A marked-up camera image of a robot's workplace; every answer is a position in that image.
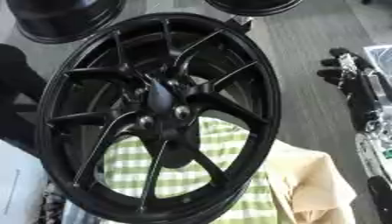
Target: black alloy wheel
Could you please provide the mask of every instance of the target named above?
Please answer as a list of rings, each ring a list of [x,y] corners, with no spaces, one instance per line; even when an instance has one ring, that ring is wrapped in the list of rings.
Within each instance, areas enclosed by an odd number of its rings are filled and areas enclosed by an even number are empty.
[[[236,117],[249,129],[225,171],[199,149],[198,117],[210,111]],[[70,56],[40,103],[37,145],[53,181],[91,214],[126,223],[199,224],[242,196],[279,122],[277,78],[255,43],[209,17],[160,13],[100,31]],[[152,157],[140,198],[112,191],[96,175],[106,149],[128,136],[139,137]],[[159,171],[190,161],[211,182],[158,198]]]
[[[288,11],[302,0],[206,0],[214,8],[230,14],[265,17]]]
[[[7,0],[17,28],[43,44],[72,42],[113,21],[125,0]]]

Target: tan fabric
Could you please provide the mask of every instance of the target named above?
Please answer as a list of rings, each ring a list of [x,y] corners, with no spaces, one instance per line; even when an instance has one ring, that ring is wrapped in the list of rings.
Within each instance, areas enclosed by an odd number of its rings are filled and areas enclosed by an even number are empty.
[[[291,223],[355,223],[350,203],[356,194],[328,154],[276,140],[264,165]]]

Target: wheel rim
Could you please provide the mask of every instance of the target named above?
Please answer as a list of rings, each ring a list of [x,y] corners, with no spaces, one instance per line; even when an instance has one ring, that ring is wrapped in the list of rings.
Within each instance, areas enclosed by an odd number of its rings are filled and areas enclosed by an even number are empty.
[[[134,52],[145,53],[145,57],[131,54]],[[195,84],[191,76],[201,76],[207,82]],[[87,85],[87,80],[100,84]],[[246,88],[247,84],[252,88],[244,91],[253,112],[217,93],[235,86]],[[104,88],[114,89],[114,96],[106,97],[109,100],[100,94]],[[106,107],[102,109],[96,103],[93,108],[98,111],[93,112],[85,105],[93,104],[95,97]],[[113,107],[113,99],[122,106]],[[180,133],[196,125],[197,116],[211,109],[239,117],[250,128],[244,149],[225,171],[197,147],[181,140],[186,138]],[[241,196],[267,156],[279,120],[277,79],[266,57],[250,39],[211,18],[185,13],[152,14],[101,31],[64,63],[43,95],[37,143],[53,180],[73,203],[92,214],[137,223],[210,221]],[[81,126],[85,125],[103,128],[95,128],[101,134],[93,150],[78,161],[80,155],[69,152],[65,145],[71,142],[71,148],[75,148],[81,144],[81,138],[85,138],[81,137]],[[95,179],[96,164],[114,142],[113,136],[122,135],[153,143],[146,145],[151,147],[153,159],[147,178],[150,181],[145,182],[140,199],[113,192]],[[156,199],[151,191],[159,169],[154,167],[162,167],[160,158],[167,151],[164,146],[173,141],[192,154],[192,160],[210,173],[212,181],[187,195]]]
[[[288,11],[302,0],[206,0],[218,10],[225,11],[230,14],[249,16],[249,17],[265,17]]]

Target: checkered tablecloth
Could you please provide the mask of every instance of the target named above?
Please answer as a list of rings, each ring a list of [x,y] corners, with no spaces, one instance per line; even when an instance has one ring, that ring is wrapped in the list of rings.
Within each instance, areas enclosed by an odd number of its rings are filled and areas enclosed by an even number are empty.
[[[199,124],[200,150],[222,170],[226,170],[246,143],[249,132],[232,123],[209,117],[201,117]],[[104,156],[104,179],[114,191],[140,197],[150,163],[151,156],[138,138],[122,140],[112,145]],[[196,190],[209,180],[207,171],[192,161],[180,169],[163,168],[155,191],[159,198],[176,196]],[[114,223],[110,220],[101,220],[101,224]],[[240,200],[213,223],[278,223],[268,177],[262,167]]]

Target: black wheel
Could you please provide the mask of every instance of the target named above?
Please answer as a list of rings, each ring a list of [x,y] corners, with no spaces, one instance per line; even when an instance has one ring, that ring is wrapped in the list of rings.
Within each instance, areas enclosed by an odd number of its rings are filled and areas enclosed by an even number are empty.
[[[230,14],[265,17],[288,11],[299,5],[302,0],[206,0],[206,2]]]
[[[208,110],[249,129],[225,171],[197,145],[197,118]],[[92,214],[127,223],[208,223],[241,197],[279,121],[277,78],[248,37],[208,17],[151,14],[100,31],[64,63],[40,103],[37,145],[53,181]],[[111,191],[95,175],[106,149],[124,136],[139,137],[152,157],[140,198]],[[170,147],[181,156],[166,159]],[[156,197],[159,170],[193,160],[211,182]]]
[[[377,207],[382,223],[392,221],[392,191],[383,177],[375,176],[367,181],[368,190]]]
[[[7,0],[17,28],[32,41],[59,44],[83,39],[107,25],[124,0]]]

